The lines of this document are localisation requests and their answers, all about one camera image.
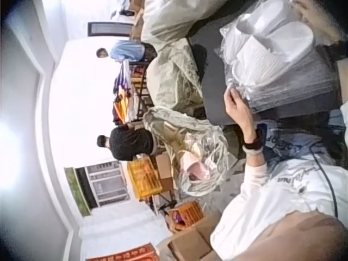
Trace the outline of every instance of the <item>table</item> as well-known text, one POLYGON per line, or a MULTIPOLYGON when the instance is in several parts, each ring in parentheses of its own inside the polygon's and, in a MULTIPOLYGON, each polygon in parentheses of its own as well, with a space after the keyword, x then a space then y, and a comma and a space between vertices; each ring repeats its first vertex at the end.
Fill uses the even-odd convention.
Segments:
MULTIPOLYGON (((202 67, 202 64, 203 66, 205 64, 205 72, 202 78, 202 93, 207 118, 214 125, 225 126, 234 122, 225 113, 225 105, 223 103, 223 93, 226 90, 225 73, 223 62, 215 53, 215 49, 220 47, 222 40, 219 29, 237 17, 242 12, 242 9, 240 9, 240 6, 234 6, 235 10, 240 9, 237 12, 234 12, 231 7, 222 7, 222 9, 229 10, 230 14, 222 15, 222 18, 218 17, 216 20, 209 21, 194 32, 193 35, 189 35, 189 40, 198 69, 202 67)), ((327 94, 269 109, 256 114, 255 118, 256 120, 275 120, 303 116, 337 109, 340 105, 341 97, 338 83, 337 88, 327 94)))

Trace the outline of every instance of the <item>dark hair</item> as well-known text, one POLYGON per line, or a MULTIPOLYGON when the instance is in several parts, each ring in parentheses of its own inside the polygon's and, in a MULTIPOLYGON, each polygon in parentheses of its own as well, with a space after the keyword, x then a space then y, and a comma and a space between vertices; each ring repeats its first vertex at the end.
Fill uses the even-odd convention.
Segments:
POLYGON ((97 138, 97 145, 100 148, 105 148, 105 143, 107 142, 107 137, 104 135, 99 135, 97 138))
POLYGON ((102 52, 106 52, 107 50, 105 48, 99 48, 96 52, 97 57, 99 58, 102 52))

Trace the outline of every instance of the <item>black shirt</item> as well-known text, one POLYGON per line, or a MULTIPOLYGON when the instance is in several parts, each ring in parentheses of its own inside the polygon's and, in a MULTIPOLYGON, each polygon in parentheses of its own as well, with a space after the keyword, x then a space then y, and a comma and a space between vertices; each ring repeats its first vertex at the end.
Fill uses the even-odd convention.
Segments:
POLYGON ((144 128, 135 130, 123 124, 111 131, 109 145, 115 159, 132 161, 138 154, 152 153, 153 138, 144 128))

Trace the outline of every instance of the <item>person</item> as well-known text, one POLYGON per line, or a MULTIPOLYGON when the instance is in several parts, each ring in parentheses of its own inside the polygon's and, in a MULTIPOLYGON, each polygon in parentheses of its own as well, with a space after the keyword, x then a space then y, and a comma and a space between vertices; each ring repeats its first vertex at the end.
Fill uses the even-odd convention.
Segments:
POLYGON ((145 128, 135 129, 131 123, 119 125, 110 137, 99 135, 97 146, 109 148, 117 160, 133 161, 137 155, 152 155, 157 151, 155 137, 145 128))
POLYGON ((285 159, 267 170, 259 129, 239 93, 224 94, 227 114, 243 132, 240 194, 210 236, 222 260, 348 260, 348 171, 323 153, 285 159))
POLYGON ((111 57, 121 63, 124 60, 152 61, 157 53, 154 47, 148 43, 119 40, 109 51, 105 48, 99 48, 96 55, 98 58, 111 57))

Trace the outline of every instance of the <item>blue shirt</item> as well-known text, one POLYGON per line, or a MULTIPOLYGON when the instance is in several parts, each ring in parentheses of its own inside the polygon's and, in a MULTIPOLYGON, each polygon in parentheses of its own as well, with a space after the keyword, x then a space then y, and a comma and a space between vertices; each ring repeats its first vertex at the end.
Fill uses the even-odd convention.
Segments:
POLYGON ((109 52, 109 56, 117 61, 139 61, 144 56, 145 47, 140 42, 120 40, 109 52))

